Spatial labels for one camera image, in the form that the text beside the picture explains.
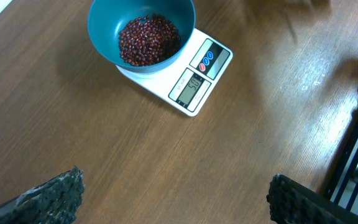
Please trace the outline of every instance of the brown wooden surface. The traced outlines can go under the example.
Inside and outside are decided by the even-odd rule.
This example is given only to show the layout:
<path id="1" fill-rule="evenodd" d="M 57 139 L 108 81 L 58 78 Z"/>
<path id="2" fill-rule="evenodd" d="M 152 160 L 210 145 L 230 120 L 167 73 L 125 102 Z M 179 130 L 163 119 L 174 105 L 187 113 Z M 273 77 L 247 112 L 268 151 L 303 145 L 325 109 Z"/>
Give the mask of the brown wooden surface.
<path id="1" fill-rule="evenodd" d="M 234 59 L 189 118 L 88 38 L 91 0 L 0 15 L 0 203 L 84 170 L 77 223 L 270 223 L 283 173 L 316 190 L 358 105 L 358 1 L 196 0 Z"/>

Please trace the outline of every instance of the blue button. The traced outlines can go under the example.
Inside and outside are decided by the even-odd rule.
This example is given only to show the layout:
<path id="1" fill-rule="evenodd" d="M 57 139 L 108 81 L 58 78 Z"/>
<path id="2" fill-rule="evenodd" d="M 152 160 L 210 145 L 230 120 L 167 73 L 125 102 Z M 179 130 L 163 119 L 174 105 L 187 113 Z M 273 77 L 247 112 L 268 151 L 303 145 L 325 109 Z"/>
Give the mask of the blue button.
<path id="1" fill-rule="evenodd" d="M 208 59 L 208 58 L 204 58 L 203 62 L 204 62 L 204 64 L 205 64 L 206 66 L 209 65 L 209 59 Z"/>
<path id="2" fill-rule="evenodd" d="M 214 58 L 214 54 L 212 54 L 212 52 L 207 52 L 206 56 L 208 57 L 208 59 L 212 59 Z"/>

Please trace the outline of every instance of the scale display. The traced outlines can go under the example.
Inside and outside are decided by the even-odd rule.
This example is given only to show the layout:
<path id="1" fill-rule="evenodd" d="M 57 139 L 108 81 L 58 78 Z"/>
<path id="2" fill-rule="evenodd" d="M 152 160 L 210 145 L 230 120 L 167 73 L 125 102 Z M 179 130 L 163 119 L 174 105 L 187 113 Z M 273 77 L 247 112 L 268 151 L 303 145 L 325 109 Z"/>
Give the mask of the scale display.
<path id="1" fill-rule="evenodd" d="M 136 73 L 118 67 L 127 78 L 188 116 L 195 116 L 233 58 L 230 49 L 194 29 L 183 53 L 167 68 Z"/>

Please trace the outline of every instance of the pile of red beans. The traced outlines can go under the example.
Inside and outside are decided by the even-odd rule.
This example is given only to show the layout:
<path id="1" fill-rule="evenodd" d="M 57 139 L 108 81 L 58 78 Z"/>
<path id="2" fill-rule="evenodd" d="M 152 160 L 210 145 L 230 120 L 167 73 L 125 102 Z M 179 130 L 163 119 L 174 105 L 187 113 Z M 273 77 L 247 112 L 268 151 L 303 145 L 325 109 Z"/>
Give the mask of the pile of red beans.
<path id="1" fill-rule="evenodd" d="M 120 57 L 132 66 L 154 65 L 180 49 L 178 29 L 161 15 L 138 17 L 119 33 Z"/>

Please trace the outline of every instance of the teal plastic bowl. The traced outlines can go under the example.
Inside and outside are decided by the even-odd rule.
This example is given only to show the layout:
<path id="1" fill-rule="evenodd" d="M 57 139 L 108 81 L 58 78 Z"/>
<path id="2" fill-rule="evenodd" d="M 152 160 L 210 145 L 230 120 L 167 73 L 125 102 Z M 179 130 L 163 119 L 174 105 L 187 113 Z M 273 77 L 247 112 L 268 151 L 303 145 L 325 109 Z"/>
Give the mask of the teal plastic bowl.
<path id="1" fill-rule="evenodd" d="M 119 32 L 139 17 L 161 14 L 179 31 L 181 48 L 172 57 L 155 65 L 135 67 L 119 56 Z M 196 11 L 191 0 L 95 0 L 88 17 L 88 32 L 96 50 L 106 59 L 127 70 L 150 73 L 171 65 L 181 54 L 196 25 Z"/>

